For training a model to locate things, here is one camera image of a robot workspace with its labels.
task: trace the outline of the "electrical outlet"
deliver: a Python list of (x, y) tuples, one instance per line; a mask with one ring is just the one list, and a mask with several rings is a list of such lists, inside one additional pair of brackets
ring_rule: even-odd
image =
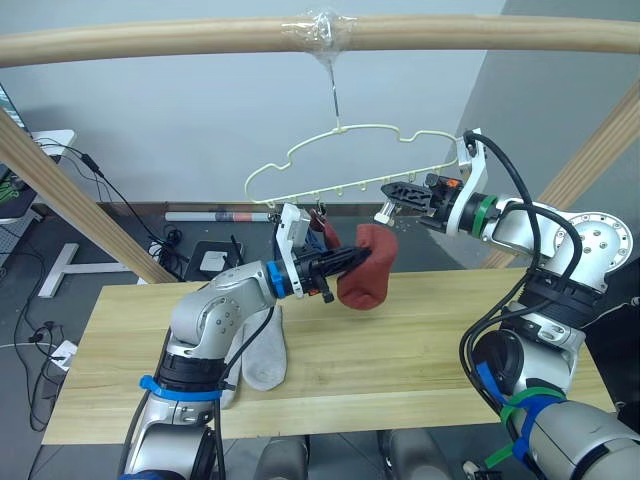
[(51, 360), (56, 366), (64, 370), (65, 372), (69, 371), (71, 367), (71, 361), (73, 357), (76, 355), (78, 351), (77, 345), (71, 343), (69, 340), (65, 340), (60, 344), (58, 348), (56, 348), (55, 352), (51, 354), (52, 357), (62, 357), (61, 360)]

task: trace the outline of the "red sock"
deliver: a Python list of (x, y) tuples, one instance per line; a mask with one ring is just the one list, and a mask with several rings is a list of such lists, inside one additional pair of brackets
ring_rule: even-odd
[(356, 246), (371, 249), (371, 255), (355, 270), (338, 278), (338, 298), (347, 307), (369, 310), (387, 298), (398, 242), (393, 232), (381, 225), (358, 225)]

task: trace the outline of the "green ring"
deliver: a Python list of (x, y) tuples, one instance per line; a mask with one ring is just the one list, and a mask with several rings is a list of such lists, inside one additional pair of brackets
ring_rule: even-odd
[(489, 207), (498, 199), (495, 195), (487, 195), (484, 200), (480, 202), (476, 215), (473, 217), (473, 228), (471, 229), (471, 236), (480, 238), (482, 233), (482, 224), (484, 223), (485, 216)]

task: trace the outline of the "wooden pole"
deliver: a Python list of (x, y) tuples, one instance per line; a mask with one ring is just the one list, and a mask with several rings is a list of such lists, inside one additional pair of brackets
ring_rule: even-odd
[[(625, 93), (609, 116), (538, 197), (538, 201), (566, 210), (627, 148), (640, 138), (640, 81)], [(515, 257), (492, 252), (483, 268), (504, 268)]]
[(60, 215), (148, 283), (175, 282), (91, 198), (85, 195), (0, 109), (0, 162), (37, 191)]
[[(0, 37), (0, 67), (205, 53), (304, 52), (310, 17), (129, 23)], [(640, 23), (507, 15), (379, 15), (332, 23), (341, 50), (571, 50), (640, 53)]]

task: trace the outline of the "wooden table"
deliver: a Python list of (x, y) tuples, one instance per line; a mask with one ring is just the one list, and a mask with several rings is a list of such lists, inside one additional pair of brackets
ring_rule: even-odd
[[(361, 312), (320, 295), (282, 301), (288, 370), (269, 392), (241, 384), (223, 411), (226, 438), (497, 421), (458, 363), (462, 332), (522, 270), (392, 275), (380, 307)], [(155, 369), (171, 308), (201, 283), (105, 287), (44, 438), (122, 443)], [(569, 398), (613, 411), (587, 348)]]

